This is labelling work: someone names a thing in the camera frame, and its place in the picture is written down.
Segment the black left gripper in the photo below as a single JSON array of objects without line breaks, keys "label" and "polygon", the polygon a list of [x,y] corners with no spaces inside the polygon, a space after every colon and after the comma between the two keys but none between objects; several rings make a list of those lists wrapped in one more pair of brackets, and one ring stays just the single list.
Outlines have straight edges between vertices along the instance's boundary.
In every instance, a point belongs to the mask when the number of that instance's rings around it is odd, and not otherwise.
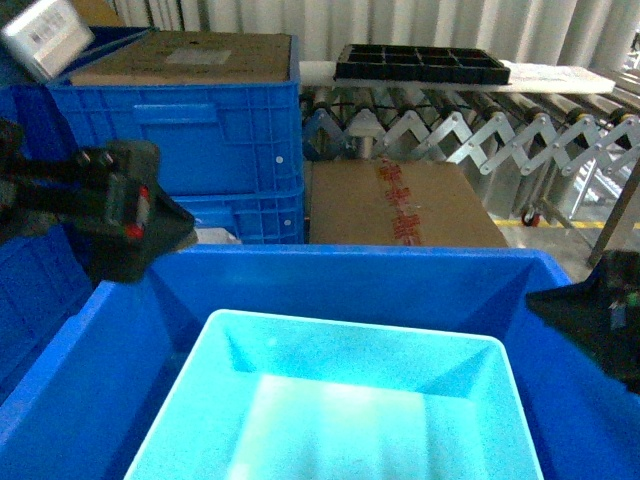
[{"label": "black left gripper", "polygon": [[23,129],[1,121],[1,241],[69,226],[87,276],[139,281],[159,257],[195,243],[195,218],[160,186],[159,147],[111,140],[63,161],[26,158]]}]

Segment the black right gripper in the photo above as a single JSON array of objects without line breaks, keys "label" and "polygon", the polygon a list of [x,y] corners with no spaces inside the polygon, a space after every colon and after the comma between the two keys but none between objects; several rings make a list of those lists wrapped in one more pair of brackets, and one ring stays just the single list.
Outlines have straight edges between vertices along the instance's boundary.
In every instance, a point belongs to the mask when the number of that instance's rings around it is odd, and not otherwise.
[{"label": "black right gripper", "polygon": [[639,254],[609,250],[582,282],[530,292],[527,308],[607,376],[639,391]]}]

